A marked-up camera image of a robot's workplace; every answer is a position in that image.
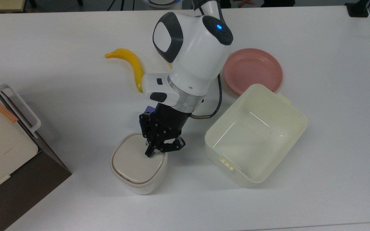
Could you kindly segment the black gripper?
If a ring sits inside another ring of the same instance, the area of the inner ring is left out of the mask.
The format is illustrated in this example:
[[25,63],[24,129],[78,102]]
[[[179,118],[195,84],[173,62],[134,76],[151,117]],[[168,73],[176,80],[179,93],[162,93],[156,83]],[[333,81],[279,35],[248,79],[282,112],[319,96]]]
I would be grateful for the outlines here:
[[181,150],[186,145],[180,137],[181,130],[190,116],[191,113],[178,111],[162,103],[156,105],[153,113],[141,114],[139,123],[148,145],[145,155],[151,158],[154,152],[168,153]]

